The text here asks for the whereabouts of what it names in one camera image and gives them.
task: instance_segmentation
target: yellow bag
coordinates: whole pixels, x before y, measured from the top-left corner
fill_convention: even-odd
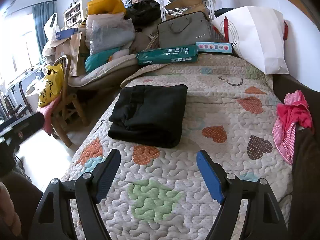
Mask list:
[[[105,13],[120,13],[124,14],[127,10],[121,0],[93,0],[88,2],[88,15],[105,14]]]
[[[48,72],[44,77],[45,86],[39,94],[38,105],[44,107],[51,103],[59,94],[63,84],[63,68],[61,64],[47,66]]]

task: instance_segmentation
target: floor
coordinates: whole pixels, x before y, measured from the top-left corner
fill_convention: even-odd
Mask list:
[[[114,90],[105,96],[94,98],[84,108],[90,125],[84,127],[79,119],[68,127],[67,134],[73,142],[70,148],[66,147],[60,139],[48,136],[43,130],[39,130],[20,145],[17,157],[22,161],[25,173],[37,188],[44,192],[51,179],[60,179],[65,174],[73,155],[118,93],[119,90]]]

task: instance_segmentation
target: bed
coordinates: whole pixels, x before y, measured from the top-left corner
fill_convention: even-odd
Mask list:
[[[273,92],[272,76],[234,56],[200,54],[196,63],[145,66],[121,87],[177,84],[188,86],[178,146],[148,147],[108,137],[116,98],[62,180],[92,171],[116,148],[121,165],[107,198],[98,205],[111,238],[205,239],[220,208],[196,165],[196,153],[205,149],[227,173],[250,181],[267,179],[288,222],[292,167],[273,142],[280,101]],[[246,205],[243,200],[232,239],[240,236]],[[78,238],[85,239],[75,200],[71,209]]]

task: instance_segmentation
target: white bookshelf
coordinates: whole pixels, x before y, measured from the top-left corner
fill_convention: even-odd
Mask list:
[[[85,9],[89,0],[80,0],[63,13],[64,26],[73,27],[82,23],[86,17]]]

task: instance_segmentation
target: blue box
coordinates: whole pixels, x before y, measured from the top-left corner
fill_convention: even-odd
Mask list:
[[[230,54],[232,54],[232,46],[231,46],[230,43],[197,42],[196,46],[197,46],[198,51],[220,52],[220,53],[230,53]]]
[[[71,28],[61,32],[56,33],[57,40],[63,40],[70,38],[73,34],[78,34],[78,28]]]

